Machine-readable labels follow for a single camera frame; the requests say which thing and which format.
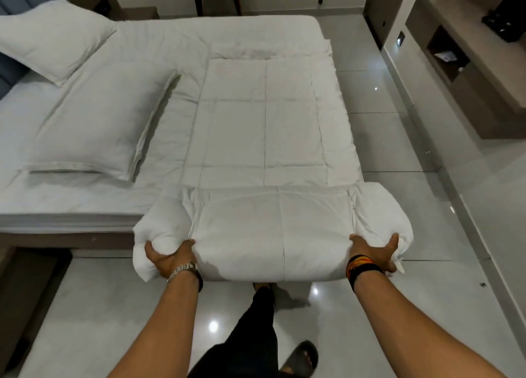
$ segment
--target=hand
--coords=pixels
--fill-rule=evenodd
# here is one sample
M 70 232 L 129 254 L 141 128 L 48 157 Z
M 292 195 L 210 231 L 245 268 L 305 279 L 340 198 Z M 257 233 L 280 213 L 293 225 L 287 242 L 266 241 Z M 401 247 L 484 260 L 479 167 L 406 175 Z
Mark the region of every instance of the hand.
M 356 234 L 351 234 L 349 240 L 352 241 L 352 247 L 349 252 L 349 259 L 356 255 L 365 255 L 371 258 L 382 270 L 390 273 L 396 272 L 391 257 L 398 249 L 398 234 L 393 234 L 387 245 L 383 248 L 375 248 L 370 246 L 367 241 Z
M 144 250 L 146 251 L 146 256 L 148 259 L 154 263 L 161 275 L 165 279 L 168 279 L 174 270 L 182 264 L 190 262 L 197 264 L 196 256 L 192 251 L 192 246 L 194 244 L 194 240 L 186 240 L 183 241 L 177 251 L 171 255 L 161 255 L 154 249 L 154 247 L 151 245 L 151 242 L 147 241 Z

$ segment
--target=person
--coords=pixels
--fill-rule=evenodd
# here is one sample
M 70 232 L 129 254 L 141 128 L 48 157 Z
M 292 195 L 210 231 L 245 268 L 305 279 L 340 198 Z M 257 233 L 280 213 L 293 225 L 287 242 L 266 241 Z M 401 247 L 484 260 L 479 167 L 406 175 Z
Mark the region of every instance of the person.
M 397 377 L 504 377 L 414 306 L 385 275 L 396 271 L 391 256 L 398 248 L 398 235 L 393 235 L 383 248 L 370 247 L 357 235 L 351 235 L 350 240 L 347 278 Z M 168 278 L 177 267 L 197 262 L 192 252 L 194 243 L 184 241 L 174 254 L 160 255 L 148 242 L 146 254 Z M 183 270 L 169 281 L 153 315 L 108 378 L 187 376 L 198 287 L 199 279 L 191 270 Z M 252 305 L 226 342 L 209 349 L 189 378 L 290 378 L 313 374 L 318 353 L 308 341 L 299 344 L 278 371 L 273 292 L 269 284 L 255 284 L 254 288 Z

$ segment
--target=silver watch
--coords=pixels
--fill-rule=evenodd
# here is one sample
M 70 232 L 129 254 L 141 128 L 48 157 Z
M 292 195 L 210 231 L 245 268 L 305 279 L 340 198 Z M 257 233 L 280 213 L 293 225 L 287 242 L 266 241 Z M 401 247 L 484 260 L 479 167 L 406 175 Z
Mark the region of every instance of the silver watch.
M 197 265 L 194 262 L 185 263 L 185 264 L 182 264 L 181 266 L 179 266 L 178 268 L 176 268 L 171 273 L 170 277 L 168 277 L 168 282 L 170 282 L 176 275 L 181 273 L 181 271 L 183 271 L 183 270 L 191 271 L 197 277 L 197 279 L 199 280 L 199 292 L 201 292 L 201 289 L 202 289 L 202 277 L 201 277 L 201 274 L 199 273 L 199 270 L 197 270 Z

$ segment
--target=black pants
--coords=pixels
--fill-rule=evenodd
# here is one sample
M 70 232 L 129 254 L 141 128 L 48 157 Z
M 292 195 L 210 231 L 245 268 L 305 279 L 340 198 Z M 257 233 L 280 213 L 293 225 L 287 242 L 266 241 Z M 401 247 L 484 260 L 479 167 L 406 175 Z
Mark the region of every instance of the black pants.
M 293 377 L 278 372 L 278 339 L 273 319 L 273 293 L 261 287 L 226 342 L 210 348 L 192 368 L 188 378 Z

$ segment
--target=foot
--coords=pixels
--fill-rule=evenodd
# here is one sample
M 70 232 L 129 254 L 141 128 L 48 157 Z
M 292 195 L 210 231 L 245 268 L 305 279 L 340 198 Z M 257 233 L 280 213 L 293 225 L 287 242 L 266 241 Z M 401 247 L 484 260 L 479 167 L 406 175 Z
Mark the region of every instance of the foot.
M 268 289 L 271 289 L 269 282 L 253 282 L 252 285 L 253 285 L 254 289 L 256 290 L 256 292 L 258 292 L 258 290 L 261 287 L 267 287 Z
M 289 356 L 282 372 L 302 377 L 310 377 L 318 366 L 318 351 L 310 341 L 301 342 Z

